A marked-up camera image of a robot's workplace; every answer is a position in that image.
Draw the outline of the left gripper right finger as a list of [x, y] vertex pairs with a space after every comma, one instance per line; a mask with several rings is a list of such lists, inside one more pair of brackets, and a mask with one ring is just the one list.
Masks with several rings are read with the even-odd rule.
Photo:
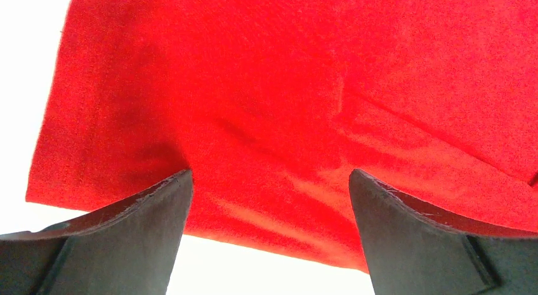
[[353, 212], [376, 294], [536, 294], [537, 234], [473, 220], [356, 169]]

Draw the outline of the red t shirt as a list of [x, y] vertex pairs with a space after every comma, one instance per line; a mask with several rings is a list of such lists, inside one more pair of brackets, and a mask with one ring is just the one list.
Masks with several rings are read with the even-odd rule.
[[361, 169], [537, 231], [537, 0], [71, 0], [26, 199], [190, 169], [185, 231], [366, 270]]

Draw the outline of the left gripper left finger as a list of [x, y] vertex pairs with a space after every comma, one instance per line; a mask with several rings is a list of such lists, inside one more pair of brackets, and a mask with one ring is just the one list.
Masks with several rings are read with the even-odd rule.
[[180, 171], [38, 232], [1, 236], [2, 294], [165, 294], [193, 196]]

